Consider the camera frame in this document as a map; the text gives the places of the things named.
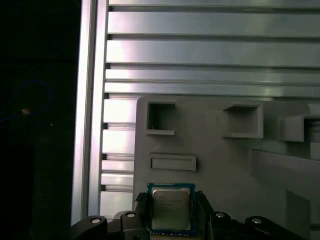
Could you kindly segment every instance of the dark area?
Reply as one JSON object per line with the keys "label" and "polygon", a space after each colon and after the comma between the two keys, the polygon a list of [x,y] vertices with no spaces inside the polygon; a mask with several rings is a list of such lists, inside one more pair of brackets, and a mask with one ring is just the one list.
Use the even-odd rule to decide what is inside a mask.
{"label": "dark area", "polygon": [[0,159],[8,239],[70,226],[81,0],[0,1]]}

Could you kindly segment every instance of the metal screw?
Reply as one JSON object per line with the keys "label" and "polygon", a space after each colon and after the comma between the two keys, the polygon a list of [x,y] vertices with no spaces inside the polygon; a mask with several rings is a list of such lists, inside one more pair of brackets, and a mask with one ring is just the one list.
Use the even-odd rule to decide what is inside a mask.
{"label": "metal screw", "polygon": [[100,223],[100,219],[99,218],[95,218],[95,219],[92,219],[91,220],[91,222],[93,223],[93,224],[97,224],[97,223]]}
{"label": "metal screw", "polygon": [[262,224],[262,221],[259,218],[253,218],[252,222],[254,222],[255,224]]}
{"label": "metal screw", "polygon": [[225,215],[224,215],[222,212],[218,212],[218,213],[216,214],[216,216],[217,216],[218,218],[224,218],[224,217],[225,217]]}

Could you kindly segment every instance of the metal frame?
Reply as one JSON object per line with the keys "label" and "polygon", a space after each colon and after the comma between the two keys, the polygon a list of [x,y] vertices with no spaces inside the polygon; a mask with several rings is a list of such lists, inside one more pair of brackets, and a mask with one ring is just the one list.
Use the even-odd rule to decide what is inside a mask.
{"label": "metal frame", "polygon": [[[114,10],[110,14],[108,6]],[[142,11],[134,11],[132,6]],[[189,12],[189,9],[195,8],[194,12],[197,13],[207,7],[212,12],[202,12],[201,17],[192,18],[191,23],[186,21],[190,19],[188,16],[194,14]],[[239,49],[238,42],[241,42],[242,38],[236,38],[239,34],[237,31],[243,27],[232,27],[234,23],[247,25],[247,21],[236,21],[246,20],[245,15],[232,12],[231,17],[227,16],[230,22],[226,24],[232,28],[232,31],[225,27],[222,29],[227,32],[214,32],[216,28],[205,28],[203,23],[212,22],[216,18],[219,21],[224,19],[221,17],[226,15],[218,14],[220,10],[230,9],[236,12],[243,7],[252,7],[258,12],[264,8],[312,11],[313,8],[320,8],[320,2],[306,0],[284,4],[278,0],[255,3],[251,0],[82,1],[71,224],[87,215],[100,215],[102,212],[107,212],[111,219],[113,210],[119,205],[128,208],[128,203],[122,196],[128,198],[132,195],[136,102],[146,93],[243,96],[254,97],[256,100],[257,97],[268,100],[272,100],[270,97],[313,98],[314,102],[318,102],[320,65],[314,54],[319,49],[320,35],[315,31],[315,25],[303,23],[306,27],[302,26],[303,31],[298,32],[291,32],[291,28],[287,27],[268,28],[271,25],[281,26],[281,23],[291,19],[299,19],[296,12],[294,16],[282,16],[281,11],[274,14],[265,12],[263,16],[266,32],[261,33],[260,28],[255,28],[255,25],[246,28],[249,30],[244,32],[254,46],[259,47],[254,56],[261,54],[260,49],[266,47],[265,44],[260,44],[264,41],[262,35],[264,38],[276,35],[281,37],[281,41],[284,40],[283,37],[292,38],[290,46],[298,46],[300,50],[288,50],[286,43],[277,43],[279,48],[274,50],[275,53],[279,52],[278,49],[285,53],[287,58],[284,60],[275,58],[277,61],[265,62],[259,57],[260,66],[253,66],[256,64],[255,57],[249,59],[250,61],[239,58],[241,61],[238,62],[232,58],[231,62],[222,62],[220,59],[224,57],[224,52],[218,51],[221,49],[219,46],[218,50],[214,51],[214,54],[218,54],[214,62],[210,56],[189,59],[182,55],[191,56],[190,49],[201,50],[201,56],[207,54],[208,49],[217,48],[216,43],[219,41],[215,40],[215,37],[224,34],[226,35],[218,38],[223,47],[227,49],[229,46],[236,46],[235,49]],[[165,26],[163,21],[168,17],[178,18],[179,21]],[[278,21],[279,17],[288,18],[288,21]],[[306,18],[304,20],[315,23],[317,21],[311,20],[315,17],[317,16],[309,14],[308,21]],[[193,25],[201,25],[203,28],[197,28],[201,32],[195,34]],[[309,42],[308,36],[316,39]],[[231,45],[225,44],[225,40],[229,38],[235,38],[230,41]],[[305,47],[302,45],[304,41],[307,41],[308,54],[305,54]],[[243,46],[247,47],[248,51],[252,47],[251,44]],[[300,52],[305,54],[304,59],[290,57],[292,53],[300,56]],[[230,54],[235,59],[242,56],[241,52],[233,50]],[[307,60],[311,59],[309,55],[313,56],[313,62],[308,63]],[[289,68],[270,69],[285,66]],[[104,99],[104,94],[108,94],[109,98]],[[103,129],[103,122],[107,124],[107,129]],[[101,184],[105,185],[105,191],[101,191]]]}
{"label": "metal frame", "polygon": [[71,225],[87,216],[96,0],[82,0],[74,137]]}
{"label": "metal frame", "polygon": [[104,109],[105,59],[108,26],[108,0],[97,1],[96,44],[92,100],[91,155],[89,171],[88,215],[100,214],[102,165],[102,125]]}

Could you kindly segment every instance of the gray fixture plate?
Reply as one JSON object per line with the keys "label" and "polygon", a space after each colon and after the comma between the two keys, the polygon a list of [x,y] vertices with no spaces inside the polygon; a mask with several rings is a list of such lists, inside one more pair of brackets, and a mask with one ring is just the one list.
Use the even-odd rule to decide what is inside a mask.
{"label": "gray fixture plate", "polygon": [[[247,106],[263,109],[260,117],[253,118],[255,121],[260,119],[263,127],[262,132],[244,134],[247,138],[239,138],[238,135],[226,137],[225,109],[241,105],[241,101],[218,99],[158,95],[138,100],[133,199],[139,192],[147,190],[148,183],[195,183],[196,190],[203,191],[214,210],[229,213],[238,221],[250,216],[263,216],[285,228],[296,226],[295,220],[288,219],[288,216],[295,211],[297,221],[298,216],[304,218],[308,213],[303,209],[308,208],[309,202],[252,176],[250,149],[291,155],[308,153],[309,146],[305,143],[277,141],[278,119],[308,114],[308,105],[284,101],[244,102]],[[174,109],[164,109],[157,114],[163,128],[160,130],[173,130],[174,135],[150,134],[148,131],[149,105],[162,102],[174,103]],[[170,163],[167,167],[163,164],[152,167],[153,159],[157,164],[161,159],[166,163],[172,160],[172,167]],[[291,206],[292,202],[295,203],[294,208],[288,205],[290,203]]]}

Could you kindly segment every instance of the silver bolt head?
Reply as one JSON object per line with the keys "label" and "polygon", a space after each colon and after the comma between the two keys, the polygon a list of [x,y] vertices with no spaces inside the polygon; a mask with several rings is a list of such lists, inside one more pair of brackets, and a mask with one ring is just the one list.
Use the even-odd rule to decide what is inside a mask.
{"label": "silver bolt head", "polygon": [[224,218],[224,217],[225,217],[225,215],[224,215],[222,212],[218,212],[218,213],[216,214],[216,216],[217,216],[218,218]]}
{"label": "silver bolt head", "polygon": [[252,222],[254,222],[255,224],[262,224],[262,221],[259,218],[253,218]]}

